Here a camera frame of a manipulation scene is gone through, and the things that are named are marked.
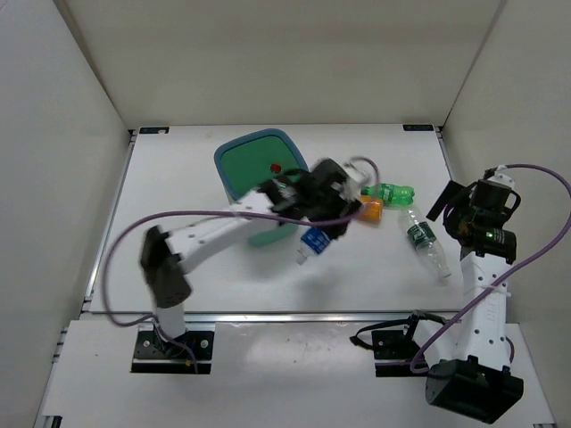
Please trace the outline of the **clear bottle blue label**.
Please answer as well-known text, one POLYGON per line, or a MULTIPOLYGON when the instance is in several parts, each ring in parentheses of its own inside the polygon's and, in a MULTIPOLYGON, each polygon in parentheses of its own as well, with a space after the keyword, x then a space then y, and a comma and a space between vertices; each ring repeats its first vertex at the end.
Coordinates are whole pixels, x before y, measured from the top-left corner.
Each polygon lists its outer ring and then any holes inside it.
POLYGON ((300 238, 296 262, 304 264, 309 258, 318 257, 331 243, 328 235, 319 228, 309 228, 300 238))

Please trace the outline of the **clear bottle green label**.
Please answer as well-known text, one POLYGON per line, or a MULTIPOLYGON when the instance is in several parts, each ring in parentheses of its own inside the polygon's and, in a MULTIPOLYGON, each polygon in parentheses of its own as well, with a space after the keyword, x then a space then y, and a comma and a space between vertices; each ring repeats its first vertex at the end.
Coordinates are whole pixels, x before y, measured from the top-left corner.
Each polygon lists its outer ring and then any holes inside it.
POLYGON ((422 212, 414 206, 402 209, 398 222, 423 266, 439 280, 450 277, 444 249, 422 212))

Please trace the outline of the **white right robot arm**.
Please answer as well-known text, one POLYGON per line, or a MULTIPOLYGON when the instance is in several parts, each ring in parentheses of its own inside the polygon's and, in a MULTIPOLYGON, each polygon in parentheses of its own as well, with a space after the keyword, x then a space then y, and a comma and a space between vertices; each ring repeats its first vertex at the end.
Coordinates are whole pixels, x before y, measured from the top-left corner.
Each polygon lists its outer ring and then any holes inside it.
POLYGON ((439 407, 493 424, 523 396, 511 372, 506 336, 508 284, 517 238, 504 226, 521 202, 514 181, 487 173, 471 185, 450 181, 428 211, 460 245, 464 309, 459 319, 415 311, 401 333, 412 372, 426 378, 425 398, 439 407))

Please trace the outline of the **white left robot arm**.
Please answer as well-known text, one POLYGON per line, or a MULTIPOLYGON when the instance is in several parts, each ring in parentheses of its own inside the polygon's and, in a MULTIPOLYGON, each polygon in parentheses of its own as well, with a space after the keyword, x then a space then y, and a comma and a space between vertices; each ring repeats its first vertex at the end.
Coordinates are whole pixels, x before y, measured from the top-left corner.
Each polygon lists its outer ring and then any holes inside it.
POLYGON ((307 226, 299 261, 318 256, 343 236, 362 208, 360 192, 370 175, 353 163, 325 158, 312 170, 292 169, 270 178, 208 221, 166 232, 159 226, 145 233, 139 263, 154 302, 156 346, 168 357, 187 345, 184 303, 192 293, 188 274, 207 259, 254 235, 286 225, 307 226))

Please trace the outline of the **green plastic waste bin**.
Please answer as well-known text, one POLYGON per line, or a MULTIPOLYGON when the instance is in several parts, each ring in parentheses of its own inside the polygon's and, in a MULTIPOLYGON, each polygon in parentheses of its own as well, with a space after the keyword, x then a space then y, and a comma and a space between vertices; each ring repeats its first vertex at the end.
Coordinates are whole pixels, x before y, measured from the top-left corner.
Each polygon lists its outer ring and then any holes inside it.
POLYGON ((259 130, 224 143, 217 148, 213 159, 230 202, 280 173, 308 168, 293 140, 277 128, 259 130), (279 173, 270 171, 274 163, 282 167, 279 173))

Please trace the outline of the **orange plastic bottle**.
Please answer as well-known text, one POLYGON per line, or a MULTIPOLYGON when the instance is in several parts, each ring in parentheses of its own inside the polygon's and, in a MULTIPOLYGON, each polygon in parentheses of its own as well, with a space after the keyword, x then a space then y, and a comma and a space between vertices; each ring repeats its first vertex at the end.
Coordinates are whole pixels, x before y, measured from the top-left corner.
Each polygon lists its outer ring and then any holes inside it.
POLYGON ((362 208, 357 220, 369 224, 378 224, 382 217, 384 202, 381 199, 368 195, 362 195, 360 201, 362 208))

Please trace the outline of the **green plastic bottle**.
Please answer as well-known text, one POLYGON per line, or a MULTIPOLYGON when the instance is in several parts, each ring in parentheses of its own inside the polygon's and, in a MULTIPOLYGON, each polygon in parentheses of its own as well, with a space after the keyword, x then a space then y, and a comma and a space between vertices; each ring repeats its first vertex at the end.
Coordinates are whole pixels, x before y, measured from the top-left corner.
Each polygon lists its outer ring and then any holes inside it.
POLYGON ((381 183, 363 188, 361 194, 377 198, 387 207, 408 207, 414 203, 415 189, 407 185, 381 183))

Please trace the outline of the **right corner label sticker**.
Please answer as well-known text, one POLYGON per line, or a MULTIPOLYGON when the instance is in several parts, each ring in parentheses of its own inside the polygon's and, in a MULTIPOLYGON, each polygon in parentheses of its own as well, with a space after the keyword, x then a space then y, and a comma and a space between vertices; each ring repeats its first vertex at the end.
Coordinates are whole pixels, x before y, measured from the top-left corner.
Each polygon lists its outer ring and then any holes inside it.
POLYGON ((434 127, 430 124, 403 124, 405 132, 433 132, 434 127))

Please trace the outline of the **corner label sticker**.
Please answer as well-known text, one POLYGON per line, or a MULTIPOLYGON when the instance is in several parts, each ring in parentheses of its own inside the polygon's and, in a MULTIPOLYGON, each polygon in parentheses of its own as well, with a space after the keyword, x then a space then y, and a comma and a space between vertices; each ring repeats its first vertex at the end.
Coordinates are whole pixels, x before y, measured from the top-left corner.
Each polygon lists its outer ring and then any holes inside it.
POLYGON ((434 127, 430 124, 403 124, 405 132, 433 132, 434 127))
POLYGON ((169 131, 169 127, 141 127, 138 133, 140 135, 163 135, 168 134, 169 131))

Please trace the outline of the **left corner label sticker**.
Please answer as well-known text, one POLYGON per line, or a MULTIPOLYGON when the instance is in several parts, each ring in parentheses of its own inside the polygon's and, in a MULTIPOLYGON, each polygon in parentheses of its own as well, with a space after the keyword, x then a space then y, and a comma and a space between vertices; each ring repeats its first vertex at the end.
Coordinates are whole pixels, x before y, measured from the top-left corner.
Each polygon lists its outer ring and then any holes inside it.
POLYGON ((141 127, 138 133, 140 135, 163 135, 168 134, 169 131, 169 127, 141 127))

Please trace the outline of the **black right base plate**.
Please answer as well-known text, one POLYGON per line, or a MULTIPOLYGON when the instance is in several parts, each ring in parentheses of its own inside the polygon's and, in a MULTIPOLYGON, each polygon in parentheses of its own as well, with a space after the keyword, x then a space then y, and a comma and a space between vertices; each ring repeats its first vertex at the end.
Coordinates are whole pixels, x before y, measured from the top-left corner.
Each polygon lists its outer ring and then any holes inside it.
POLYGON ((377 378, 425 377, 410 371, 410 361, 419 346, 401 330, 376 330, 372 332, 375 370, 377 378))

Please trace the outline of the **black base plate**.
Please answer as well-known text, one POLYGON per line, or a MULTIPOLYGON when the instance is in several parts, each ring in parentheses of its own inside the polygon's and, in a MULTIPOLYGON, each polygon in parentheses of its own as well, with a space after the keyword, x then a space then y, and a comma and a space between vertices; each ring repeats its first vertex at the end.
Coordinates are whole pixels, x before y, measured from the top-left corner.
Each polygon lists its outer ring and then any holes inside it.
POLYGON ((376 330, 372 332, 375 370, 377 378, 425 377, 410 371, 410 361, 419 346, 401 330, 376 330))
POLYGON ((187 330, 177 342, 184 343, 193 353, 164 341, 154 327, 137 331, 130 372, 135 374, 209 375, 213 355, 213 330, 187 330))

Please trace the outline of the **aluminium rail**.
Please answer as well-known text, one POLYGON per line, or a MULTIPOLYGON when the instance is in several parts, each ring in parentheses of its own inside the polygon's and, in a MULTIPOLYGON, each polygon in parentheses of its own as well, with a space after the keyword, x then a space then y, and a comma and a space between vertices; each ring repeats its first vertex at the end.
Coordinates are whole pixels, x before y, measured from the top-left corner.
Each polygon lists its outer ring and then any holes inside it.
POLYGON ((185 313, 187 324, 214 323, 370 323, 404 319, 412 313, 404 312, 332 312, 332 313, 185 313))

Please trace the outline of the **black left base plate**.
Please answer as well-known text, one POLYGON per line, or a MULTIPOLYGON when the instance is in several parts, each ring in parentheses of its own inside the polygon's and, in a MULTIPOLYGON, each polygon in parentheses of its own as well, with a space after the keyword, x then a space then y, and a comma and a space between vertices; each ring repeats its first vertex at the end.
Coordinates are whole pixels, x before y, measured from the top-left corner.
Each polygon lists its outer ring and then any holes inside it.
POLYGON ((135 374, 209 375, 213 355, 213 330, 187 330, 177 342, 184 343, 193 353, 164 341, 154 327, 137 331, 130 372, 135 374))

